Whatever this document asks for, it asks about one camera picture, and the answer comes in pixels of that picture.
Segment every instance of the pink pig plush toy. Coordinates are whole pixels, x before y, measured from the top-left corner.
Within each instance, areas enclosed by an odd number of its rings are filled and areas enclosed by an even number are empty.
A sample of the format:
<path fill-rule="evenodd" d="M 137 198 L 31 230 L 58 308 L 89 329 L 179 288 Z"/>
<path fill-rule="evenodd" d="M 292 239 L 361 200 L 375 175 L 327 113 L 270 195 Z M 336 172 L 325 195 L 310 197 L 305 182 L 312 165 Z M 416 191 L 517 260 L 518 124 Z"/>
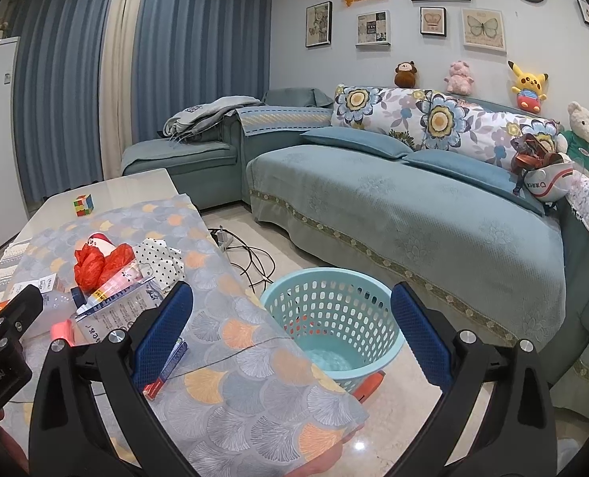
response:
<path fill-rule="evenodd" d="M 449 78 L 445 79 L 447 85 L 447 93 L 455 93 L 456 95 L 470 95 L 473 90 L 473 83 L 469 65 L 464 61 L 452 63 L 449 68 Z"/>

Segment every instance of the floral cushion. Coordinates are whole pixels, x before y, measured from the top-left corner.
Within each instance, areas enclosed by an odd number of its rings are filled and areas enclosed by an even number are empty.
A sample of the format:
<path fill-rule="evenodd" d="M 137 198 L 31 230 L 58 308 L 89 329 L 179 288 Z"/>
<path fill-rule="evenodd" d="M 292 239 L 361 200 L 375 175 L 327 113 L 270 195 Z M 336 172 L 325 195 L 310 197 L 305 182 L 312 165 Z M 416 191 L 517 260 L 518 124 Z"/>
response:
<path fill-rule="evenodd" d="M 339 85 L 332 125 L 391 135 L 415 151 L 442 149 L 509 170 L 511 140 L 532 133 L 555 151 L 559 124 L 509 112 L 489 112 L 433 90 Z"/>

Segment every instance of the metal screw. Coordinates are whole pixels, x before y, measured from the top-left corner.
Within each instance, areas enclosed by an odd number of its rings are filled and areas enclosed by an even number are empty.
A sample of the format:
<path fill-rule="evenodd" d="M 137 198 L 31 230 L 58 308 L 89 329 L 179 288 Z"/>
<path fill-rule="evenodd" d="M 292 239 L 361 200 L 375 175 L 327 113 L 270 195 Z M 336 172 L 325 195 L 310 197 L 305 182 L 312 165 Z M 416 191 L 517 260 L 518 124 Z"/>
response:
<path fill-rule="evenodd" d="M 126 336 L 127 334 L 124 330 L 114 330 L 111 333 L 109 333 L 109 342 L 113 344 L 119 344 L 123 340 L 125 340 Z"/>
<path fill-rule="evenodd" d="M 460 332 L 460 340 L 465 344 L 473 344 L 478 340 L 478 337 L 471 330 L 463 330 Z"/>
<path fill-rule="evenodd" d="M 533 351 L 533 343 L 527 339 L 522 339 L 519 342 L 519 347 L 526 353 L 531 353 Z"/>
<path fill-rule="evenodd" d="M 65 340 L 64 339 L 56 339 L 52 343 L 52 352 L 60 352 L 65 347 Z"/>

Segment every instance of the white helmet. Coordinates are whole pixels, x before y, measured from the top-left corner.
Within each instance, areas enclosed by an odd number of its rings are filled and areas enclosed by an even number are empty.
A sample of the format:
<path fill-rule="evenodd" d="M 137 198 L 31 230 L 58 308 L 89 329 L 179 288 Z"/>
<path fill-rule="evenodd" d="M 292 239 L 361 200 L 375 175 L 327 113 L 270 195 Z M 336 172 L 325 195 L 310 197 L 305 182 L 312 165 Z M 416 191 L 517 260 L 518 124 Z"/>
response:
<path fill-rule="evenodd" d="M 564 197 L 573 183 L 573 162 L 557 163 L 531 170 L 524 177 L 529 191 L 543 203 L 554 203 Z"/>

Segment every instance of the green shirt on teddy bear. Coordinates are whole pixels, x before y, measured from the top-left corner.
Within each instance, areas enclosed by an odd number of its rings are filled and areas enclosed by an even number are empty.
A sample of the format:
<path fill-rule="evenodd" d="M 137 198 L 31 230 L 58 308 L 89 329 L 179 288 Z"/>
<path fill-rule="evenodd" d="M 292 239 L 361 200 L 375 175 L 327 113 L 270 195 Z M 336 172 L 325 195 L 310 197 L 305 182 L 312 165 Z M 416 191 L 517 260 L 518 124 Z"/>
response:
<path fill-rule="evenodd" d="M 566 154 L 576 162 L 581 162 L 586 170 L 589 172 L 589 143 L 577 136 L 573 131 L 564 131 L 562 133 L 569 148 Z"/>

